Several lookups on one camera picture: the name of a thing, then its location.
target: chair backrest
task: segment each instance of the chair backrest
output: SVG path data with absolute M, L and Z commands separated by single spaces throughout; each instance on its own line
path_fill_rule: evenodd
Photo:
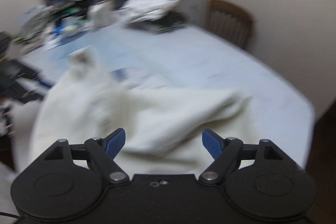
M 253 27 L 252 16 L 243 8 L 224 0 L 210 0 L 205 28 L 245 48 Z

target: white fabric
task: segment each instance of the white fabric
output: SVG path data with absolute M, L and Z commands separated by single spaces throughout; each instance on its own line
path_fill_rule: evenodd
M 180 0 L 128 0 L 120 8 L 122 21 L 127 23 L 158 20 L 177 6 Z
M 57 139 L 70 144 L 106 137 L 121 127 L 126 145 L 116 162 L 134 173 L 201 173 L 212 158 L 201 132 L 258 143 L 246 106 L 235 90 L 128 90 L 97 65 L 87 49 L 70 56 L 72 67 L 50 90 L 32 137 L 32 159 Z

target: table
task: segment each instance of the table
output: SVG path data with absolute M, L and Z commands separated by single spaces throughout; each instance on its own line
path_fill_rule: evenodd
M 47 52 L 39 48 L 24 60 L 57 81 L 68 67 L 67 55 L 85 46 L 91 46 L 109 70 L 143 68 L 174 87 L 238 88 L 252 97 L 260 136 L 305 166 L 314 124 L 311 103 L 276 72 L 222 38 L 192 25 L 152 34 L 116 22 Z

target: white cloth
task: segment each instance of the white cloth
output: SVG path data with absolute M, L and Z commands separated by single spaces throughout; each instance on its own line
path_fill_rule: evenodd
M 249 99 L 235 90 L 123 90 L 97 65 L 88 49 L 70 55 L 72 67 L 50 90 L 32 136 L 32 159 L 57 139 L 70 144 L 126 131 L 115 161 L 134 173 L 195 173 L 212 158 L 201 132 L 258 143 L 247 115 Z
M 120 8 L 124 22 L 141 22 L 158 20 L 177 6 L 180 0 L 128 0 Z

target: white container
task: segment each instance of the white container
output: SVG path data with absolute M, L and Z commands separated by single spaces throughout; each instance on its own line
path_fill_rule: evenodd
M 92 24 L 92 29 L 103 28 L 112 24 L 112 11 L 110 0 L 97 0 L 87 12 L 87 17 Z

